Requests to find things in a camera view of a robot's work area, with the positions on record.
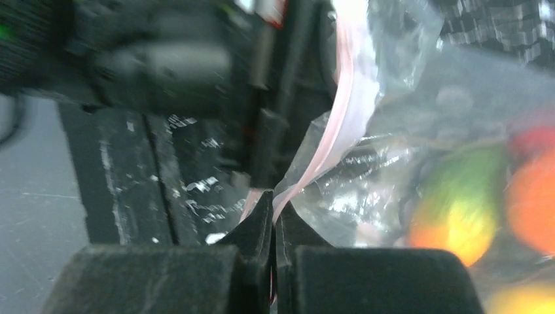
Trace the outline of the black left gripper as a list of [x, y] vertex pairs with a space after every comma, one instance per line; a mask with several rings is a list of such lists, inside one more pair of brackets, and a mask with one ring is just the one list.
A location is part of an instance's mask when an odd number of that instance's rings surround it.
[[217, 164], [277, 185], [309, 117], [330, 109], [329, 87], [299, 97], [306, 53], [328, 1], [257, 1], [269, 22], [237, 1], [58, 1], [67, 35], [60, 93], [87, 111], [219, 120]]

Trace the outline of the clear zip top bag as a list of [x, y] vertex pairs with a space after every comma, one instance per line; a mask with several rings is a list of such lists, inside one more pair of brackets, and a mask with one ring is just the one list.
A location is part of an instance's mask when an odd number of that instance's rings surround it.
[[506, 217], [517, 169], [554, 151], [509, 148], [521, 131], [554, 126], [554, 2], [329, 2], [334, 103], [274, 190], [274, 226], [292, 205], [336, 248], [426, 249], [406, 242], [421, 182], [446, 156], [499, 145], [509, 158], [500, 225], [463, 265], [481, 313], [503, 288], [554, 284], [554, 255], [522, 243]]

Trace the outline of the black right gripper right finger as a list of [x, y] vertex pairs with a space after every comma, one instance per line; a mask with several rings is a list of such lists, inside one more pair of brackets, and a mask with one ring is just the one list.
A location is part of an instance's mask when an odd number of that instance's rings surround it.
[[468, 271], [429, 249], [336, 248], [286, 205], [275, 225], [279, 313], [481, 313]]

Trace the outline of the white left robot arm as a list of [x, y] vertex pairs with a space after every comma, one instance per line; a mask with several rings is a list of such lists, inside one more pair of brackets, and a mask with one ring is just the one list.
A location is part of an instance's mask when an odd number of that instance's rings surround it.
[[2, 1], [1, 92], [218, 120], [213, 165], [268, 188], [336, 82], [329, 1]]

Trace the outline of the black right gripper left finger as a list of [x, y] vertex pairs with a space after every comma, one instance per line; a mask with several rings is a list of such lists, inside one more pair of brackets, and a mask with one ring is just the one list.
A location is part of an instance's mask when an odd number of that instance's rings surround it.
[[208, 246], [92, 245], [74, 254], [43, 313], [269, 313], [271, 192]]

